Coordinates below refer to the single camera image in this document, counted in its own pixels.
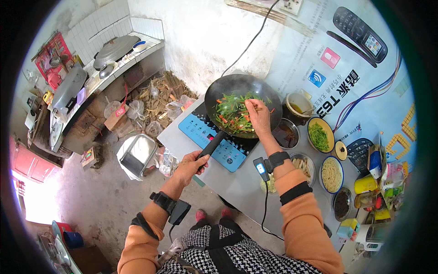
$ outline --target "yellow bowl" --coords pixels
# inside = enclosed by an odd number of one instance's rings
[[[320,125],[322,127],[322,130],[324,130],[325,132],[327,132],[327,141],[328,141],[328,150],[319,150],[315,147],[315,145],[313,144],[312,140],[310,140],[310,136],[309,136],[309,127],[313,126],[315,123],[318,123],[318,125]],[[330,153],[334,146],[335,146],[335,136],[333,135],[333,130],[332,128],[327,124],[326,121],[322,120],[321,118],[318,117],[313,117],[312,119],[309,120],[308,124],[307,124],[307,139],[309,140],[310,145],[316,149],[317,151],[320,151],[322,153]]]

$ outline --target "blue bucket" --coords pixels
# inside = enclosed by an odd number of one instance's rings
[[[64,231],[64,241],[69,249],[80,248],[84,246],[84,240],[79,232]]]

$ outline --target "orange sleeve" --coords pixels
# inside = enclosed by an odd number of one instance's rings
[[[148,222],[148,224],[158,236],[158,240],[149,236],[141,226],[131,225],[126,237],[125,248],[117,265],[118,274],[152,274],[157,271],[157,248],[164,234],[153,223]]]
[[[306,181],[299,169],[276,179],[280,195]],[[288,257],[310,263],[325,274],[343,273],[340,254],[324,230],[321,210],[313,196],[306,193],[280,208],[283,215],[284,246]]]

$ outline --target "wifi icon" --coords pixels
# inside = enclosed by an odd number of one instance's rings
[[[318,72],[316,69],[310,73],[308,80],[312,82],[315,86],[321,87],[322,83],[325,81],[325,76]]]

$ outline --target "hand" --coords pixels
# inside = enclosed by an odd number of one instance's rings
[[[188,186],[193,175],[201,175],[205,171],[204,167],[208,167],[207,161],[210,159],[210,155],[205,155],[204,157],[196,160],[199,154],[201,154],[202,150],[196,150],[192,153],[189,153],[184,156],[177,170],[173,174],[184,184],[184,186]]]
[[[257,99],[245,100],[245,106],[248,109],[249,118],[257,136],[260,138],[266,134],[272,134],[268,107]]]

